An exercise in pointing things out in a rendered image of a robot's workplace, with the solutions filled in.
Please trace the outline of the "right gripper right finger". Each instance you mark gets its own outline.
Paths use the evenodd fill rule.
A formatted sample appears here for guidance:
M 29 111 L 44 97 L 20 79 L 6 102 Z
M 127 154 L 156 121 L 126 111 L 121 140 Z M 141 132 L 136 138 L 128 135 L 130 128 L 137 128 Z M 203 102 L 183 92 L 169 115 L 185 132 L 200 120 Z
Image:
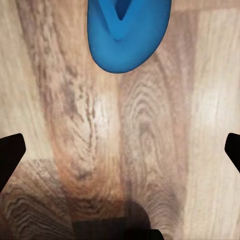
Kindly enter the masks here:
M 229 133 L 224 150 L 240 173 L 240 135 Z

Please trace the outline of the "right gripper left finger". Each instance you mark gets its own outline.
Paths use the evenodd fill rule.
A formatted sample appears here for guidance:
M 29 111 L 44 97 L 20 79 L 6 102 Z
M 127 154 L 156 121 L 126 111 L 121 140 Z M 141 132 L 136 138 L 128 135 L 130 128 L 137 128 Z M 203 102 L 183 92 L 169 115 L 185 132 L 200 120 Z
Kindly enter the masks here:
M 0 193 L 26 153 L 22 133 L 0 138 Z

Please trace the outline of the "sandal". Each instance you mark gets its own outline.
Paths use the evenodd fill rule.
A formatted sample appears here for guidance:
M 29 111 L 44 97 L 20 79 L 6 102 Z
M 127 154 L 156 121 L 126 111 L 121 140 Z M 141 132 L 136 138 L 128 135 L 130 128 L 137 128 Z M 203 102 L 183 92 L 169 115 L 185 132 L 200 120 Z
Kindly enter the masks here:
M 112 74 L 146 62 L 162 42 L 172 0 L 88 0 L 87 38 L 96 64 Z

